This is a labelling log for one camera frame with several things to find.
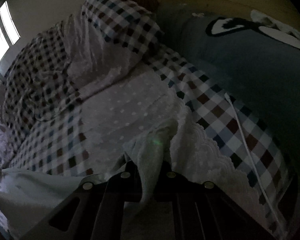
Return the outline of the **green fleece garment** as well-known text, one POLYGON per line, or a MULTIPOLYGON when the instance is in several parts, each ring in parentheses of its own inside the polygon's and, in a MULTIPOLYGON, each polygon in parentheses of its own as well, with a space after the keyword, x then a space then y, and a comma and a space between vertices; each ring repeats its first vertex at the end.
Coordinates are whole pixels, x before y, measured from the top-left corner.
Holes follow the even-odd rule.
POLYGON ((141 203, 151 197, 163 163, 171 164, 171 140, 178 123, 168 119, 124 143, 124 154, 112 170, 86 177, 51 176, 15 168, 0 177, 0 211, 8 220, 13 237, 20 239, 79 187, 107 182, 123 167, 135 164, 141 179, 141 203))

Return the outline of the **bright window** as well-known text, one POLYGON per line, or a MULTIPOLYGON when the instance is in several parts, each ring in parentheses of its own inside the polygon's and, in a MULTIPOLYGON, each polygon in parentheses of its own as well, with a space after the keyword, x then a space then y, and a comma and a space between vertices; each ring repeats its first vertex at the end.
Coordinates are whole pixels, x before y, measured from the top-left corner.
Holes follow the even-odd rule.
POLYGON ((0 62, 7 51, 20 39, 8 2, 0 2, 0 62))

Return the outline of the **teal cartoon pillow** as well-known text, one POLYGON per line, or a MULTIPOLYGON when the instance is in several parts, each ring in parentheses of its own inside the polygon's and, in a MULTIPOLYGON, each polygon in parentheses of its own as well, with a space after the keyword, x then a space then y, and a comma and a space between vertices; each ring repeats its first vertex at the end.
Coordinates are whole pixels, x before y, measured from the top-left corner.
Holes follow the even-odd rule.
POLYGON ((300 158, 300 49, 243 18, 175 9, 157 20, 172 49, 257 113, 286 157, 300 158))

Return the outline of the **checkered crumpled quilt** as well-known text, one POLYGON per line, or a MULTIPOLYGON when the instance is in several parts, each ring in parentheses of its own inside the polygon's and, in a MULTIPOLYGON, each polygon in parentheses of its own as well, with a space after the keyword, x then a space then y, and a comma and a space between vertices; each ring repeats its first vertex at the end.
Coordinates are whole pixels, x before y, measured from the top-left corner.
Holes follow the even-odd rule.
POLYGON ((84 0, 16 56, 0 85, 0 169, 87 165, 83 108, 158 49, 157 0, 84 0))

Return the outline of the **checkered bed sheet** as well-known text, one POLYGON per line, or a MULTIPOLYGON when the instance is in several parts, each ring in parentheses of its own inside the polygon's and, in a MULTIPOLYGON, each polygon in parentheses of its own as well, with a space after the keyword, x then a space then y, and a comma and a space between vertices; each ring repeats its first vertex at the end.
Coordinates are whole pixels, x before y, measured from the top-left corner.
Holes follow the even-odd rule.
POLYGON ((278 209, 288 185, 282 154, 260 120, 224 94, 204 72, 166 50, 162 59, 140 64, 84 104, 94 118, 88 123, 94 139, 87 144, 87 165, 58 166, 57 172, 9 168, 61 177, 107 173, 124 154, 124 143, 174 119, 172 169, 195 183, 215 182, 276 239, 285 239, 278 209))

